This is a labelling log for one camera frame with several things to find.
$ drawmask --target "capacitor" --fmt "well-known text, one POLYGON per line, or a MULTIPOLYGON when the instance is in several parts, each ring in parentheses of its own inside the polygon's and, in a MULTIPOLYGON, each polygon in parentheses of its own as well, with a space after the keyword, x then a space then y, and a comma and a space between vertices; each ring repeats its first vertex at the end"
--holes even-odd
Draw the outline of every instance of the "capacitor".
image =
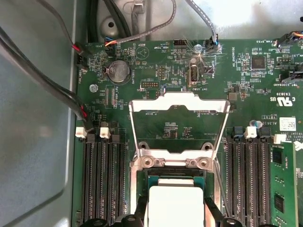
POLYGON ((131 79, 131 69, 122 60, 113 61, 104 71, 115 85, 124 85, 131 79))
POLYGON ((250 126, 253 126, 253 127, 256 127, 257 129, 259 129, 263 126, 263 123, 261 121, 251 120, 250 126))

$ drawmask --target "mounting screw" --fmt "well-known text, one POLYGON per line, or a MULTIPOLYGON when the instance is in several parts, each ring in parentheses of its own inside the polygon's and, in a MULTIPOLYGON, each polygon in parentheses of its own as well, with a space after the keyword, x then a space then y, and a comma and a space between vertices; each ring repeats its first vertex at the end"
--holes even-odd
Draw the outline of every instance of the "mounting screw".
POLYGON ((153 159, 151 157, 145 157, 142 160, 142 167, 150 168, 153 166, 153 159))
POLYGON ((90 92, 92 92, 92 93, 96 93, 96 92, 98 91, 98 85, 97 85, 97 84, 91 84, 91 85, 89 86, 89 90, 90 90, 90 92))
POLYGON ((226 222, 227 222, 228 224, 231 224, 231 225, 235 225, 235 224, 236 224, 236 221, 233 220, 233 219, 228 219, 226 222))
POLYGON ((209 166, 209 163, 206 158, 202 158, 199 161, 197 161, 197 167, 200 169, 206 169, 206 168, 208 168, 208 166, 209 166))
POLYGON ((202 52, 202 46, 200 45, 200 44, 196 44, 195 46, 194 46, 194 52, 195 53, 201 53, 202 52))
POLYGON ((128 221, 135 221, 136 219, 134 217, 128 217, 127 220, 128 221))

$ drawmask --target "ram slot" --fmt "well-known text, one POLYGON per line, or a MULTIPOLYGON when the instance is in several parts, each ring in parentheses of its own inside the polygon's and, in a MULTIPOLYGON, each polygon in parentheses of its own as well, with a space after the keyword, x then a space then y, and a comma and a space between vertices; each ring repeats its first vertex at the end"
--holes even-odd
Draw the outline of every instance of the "ram slot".
POLYGON ((123 215, 126 213, 125 208, 125 171, 126 171, 126 156, 125 156, 125 145, 124 143, 119 144, 118 151, 118 215, 123 215))
POLYGON ((259 225, 270 223, 270 149, 267 141, 258 144, 258 204, 259 225))
POLYGON ((227 198, 227 205, 231 209, 233 214, 233 174, 232 174, 232 147, 233 147, 233 139, 228 137, 227 138, 227 150, 226 150, 226 198, 227 198))
POLYGON ((98 143, 96 218, 107 220, 108 143, 98 143))
POLYGON ((81 224, 85 222, 86 205, 86 150, 87 144, 83 143, 83 165, 82 165, 82 201, 81 201, 81 224))
POLYGON ((258 206, 257 206, 257 147, 253 140, 248 140, 245 144, 246 163, 246 213, 247 227, 257 227, 258 206))
POLYGON ((88 143, 86 149, 85 221, 96 215, 96 143, 88 143))
POLYGON ((107 221, 110 225, 116 218, 116 172, 115 172, 115 144, 110 143, 108 149, 108 204, 107 221))
POLYGON ((238 145, 238 220, 245 223, 245 143, 238 145))

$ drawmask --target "black connector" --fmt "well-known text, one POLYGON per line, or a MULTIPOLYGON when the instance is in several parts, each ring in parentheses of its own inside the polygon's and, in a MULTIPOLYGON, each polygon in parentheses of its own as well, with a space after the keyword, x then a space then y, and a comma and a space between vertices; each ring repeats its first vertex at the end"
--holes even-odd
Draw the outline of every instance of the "black connector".
POLYGON ((205 41, 206 49, 212 51, 219 50, 219 39, 218 34, 216 34, 216 42, 213 41, 213 37, 210 37, 208 40, 205 41))
POLYGON ((93 54, 86 48, 86 46, 82 45, 79 42, 75 43, 75 46, 78 47, 78 51, 76 50, 77 54, 84 58, 91 58, 93 54))
POLYGON ((86 57, 77 55, 77 63, 76 65, 83 70, 88 70, 89 69, 89 61, 86 57))
POLYGON ((285 34, 281 38, 277 39, 275 41, 275 46, 280 48, 281 46, 289 46, 297 43, 298 41, 301 40, 300 36, 296 36, 294 33, 299 33, 301 34, 302 31, 297 31, 297 32, 290 32, 288 34, 285 34))
POLYGON ((296 69, 289 72, 289 74, 281 74, 279 79, 281 83, 303 81, 303 65, 296 67, 296 69))

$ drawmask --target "red wire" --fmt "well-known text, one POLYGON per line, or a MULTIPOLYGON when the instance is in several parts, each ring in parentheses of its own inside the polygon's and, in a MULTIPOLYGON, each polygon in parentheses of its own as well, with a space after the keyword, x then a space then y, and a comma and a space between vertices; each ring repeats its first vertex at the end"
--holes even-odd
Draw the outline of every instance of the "red wire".
POLYGON ((81 106, 81 110, 82 110, 83 116, 84 116, 85 118, 87 118, 87 113, 85 113, 85 111, 84 111, 84 106, 81 106))
POLYGON ((74 48, 76 51, 80 51, 79 47, 77 47, 75 44, 71 47, 74 48))

